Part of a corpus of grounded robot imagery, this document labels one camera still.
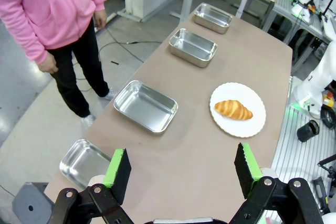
black pants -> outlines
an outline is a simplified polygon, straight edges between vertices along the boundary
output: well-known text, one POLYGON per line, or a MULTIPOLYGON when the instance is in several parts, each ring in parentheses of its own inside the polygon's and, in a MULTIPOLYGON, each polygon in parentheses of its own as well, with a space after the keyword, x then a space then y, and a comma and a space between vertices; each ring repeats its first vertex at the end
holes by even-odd
POLYGON ((76 42, 67 46, 48 50, 56 60, 58 72, 51 76, 55 78, 57 88, 67 106, 78 116, 84 118, 90 114, 89 104, 77 87, 76 75, 72 65, 74 52, 83 73, 93 90, 100 97, 108 94, 109 88, 104 81, 101 63, 98 57, 98 46, 93 21, 88 29, 76 42))

concrete floor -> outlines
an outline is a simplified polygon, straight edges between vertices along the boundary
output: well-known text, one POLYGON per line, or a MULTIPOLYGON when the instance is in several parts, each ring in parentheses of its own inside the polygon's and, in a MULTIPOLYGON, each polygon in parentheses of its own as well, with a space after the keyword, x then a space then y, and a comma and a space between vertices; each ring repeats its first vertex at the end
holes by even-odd
MULTIPOLYGON (((194 0, 192 9, 202 2, 235 14, 236 8, 230 3, 240 0, 194 0)), ((114 12, 123 5, 123 0, 109 0, 106 7, 109 12, 114 12)), ((163 41, 179 23, 169 11, 179 12, 181 6, 182 0, 173 0, 146 23, 117 17, 107 29, 119 42, 163 41)), ((262 15, 266 6, 253 1, 251 9, 262 15)), ((259 26, 260 21, 248 14, 242 19, 259 26)), ((114 42, 106 30, 97 33, 97 40, 99 48, 114 42)), ((0 45, 0 145, 3 143, 0 148, 0 185, 15 195, 24 182, 49 181, 65 153, 82 136, 83 129, 80 119, 61 99, 54 80, 39 72, 36 65, 25 58, 2 23, 0 45)), ((141 61, 145 61, 158 46, 158 43, 126 45, 141 61)), ((118 44, 104 47, 100 57, 105 80, 116 90, 121 89, 142 65, 118 44)), ((75 72, 79 79, 83 78, 78 65, 75 65, 75 72)), ((86 80, 79 80, 78 86, 81 90, 90 89, 86 80)), ((92 90, 84 94, 91 112, 98 116, 107 101, 99 99, 92 90)), ((19 223, 12 213, 12 200, 13 196, 0 188, 0 217, 6 222, 19 223)))

hand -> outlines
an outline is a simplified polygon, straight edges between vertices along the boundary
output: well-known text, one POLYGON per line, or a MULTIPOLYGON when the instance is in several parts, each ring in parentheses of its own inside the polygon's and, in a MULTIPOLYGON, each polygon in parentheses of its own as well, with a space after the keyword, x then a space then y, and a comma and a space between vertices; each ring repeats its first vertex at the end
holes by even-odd
POLYGON ((95 14, 93 15, 97 24, 98 30, 101 30, 105 28, 106 20, 107 20, 107 14, 105 10, 97 10, 95 11, 95 14))
POLYGON ((38 69, 42 72, 53 74, 58 71, 58 68, 56 67, 55 57, 49 52, 47 52, 47 58, 41 64, 38 64, 37 66, 38 66, 38 69))

white sneaker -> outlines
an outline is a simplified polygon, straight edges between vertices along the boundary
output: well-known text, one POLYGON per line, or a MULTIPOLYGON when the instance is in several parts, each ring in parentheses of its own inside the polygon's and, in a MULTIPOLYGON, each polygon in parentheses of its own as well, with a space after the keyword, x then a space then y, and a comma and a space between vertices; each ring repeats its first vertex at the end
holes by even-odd
POLYGON ((112 88, 110 88, 109 93, 102 98, 111 101, 116 96, 116 94, 117 94, 117 92, 115 90, 113 90, 112 88))
POLYGON ((93 115, 89 114, 88 116, 82 118, 81 120, 84 128, 87 130, 91 125, 93 125, 96 118, 93 115))

metal tray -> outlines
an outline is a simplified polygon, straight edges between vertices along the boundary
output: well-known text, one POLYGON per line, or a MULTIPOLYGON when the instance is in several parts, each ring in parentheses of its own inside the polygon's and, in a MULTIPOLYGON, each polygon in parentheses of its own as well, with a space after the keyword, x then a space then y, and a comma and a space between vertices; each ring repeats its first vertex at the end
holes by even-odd
POLYGON ((170 52, 190 63, 205 68, 209 65, 217 44, 186 29, 178 30, 169 40, 170 52))
POLYGON ((232 16, 208 4, 200 4, 194 11, 194 22, 217 33, 224 34, 232 23, 232 16))
POLYGON ((177 112, 177 102, 140 81, 131 81, 114 101, 114 107, 153 133, 162 133, 177 112))
POLYGON ((81 189, 85 189, 90 179, 104 175, 111 158, 85 139, 77 140, 65 155, 59 169, 81 189))

